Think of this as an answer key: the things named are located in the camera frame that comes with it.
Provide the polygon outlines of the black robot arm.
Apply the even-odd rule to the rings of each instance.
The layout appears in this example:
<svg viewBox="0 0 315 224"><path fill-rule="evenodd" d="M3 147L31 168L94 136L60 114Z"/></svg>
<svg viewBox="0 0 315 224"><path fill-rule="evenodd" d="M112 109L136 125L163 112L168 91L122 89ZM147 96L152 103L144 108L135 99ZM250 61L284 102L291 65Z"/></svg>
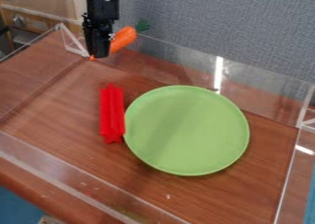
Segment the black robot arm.
<svg viewBox="0 0 315 224"><path fill-rule="evenodd" d="M114 24L119 20L119 0L87 0L83 18L88 55L104 58L110 55L111 41L115 38Z"/></svg>

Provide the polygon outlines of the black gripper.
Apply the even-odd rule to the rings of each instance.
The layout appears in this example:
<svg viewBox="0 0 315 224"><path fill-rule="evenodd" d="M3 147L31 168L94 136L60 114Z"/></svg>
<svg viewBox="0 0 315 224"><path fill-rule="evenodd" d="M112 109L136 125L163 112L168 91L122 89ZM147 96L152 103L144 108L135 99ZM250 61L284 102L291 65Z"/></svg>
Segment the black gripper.
<svg viewBox="0 0 315 224"><path fill-rule="evenodd" d="M114 38L112 25L119 20L119 0L87 0L83 29L88 54L104 58Z"/></svg>

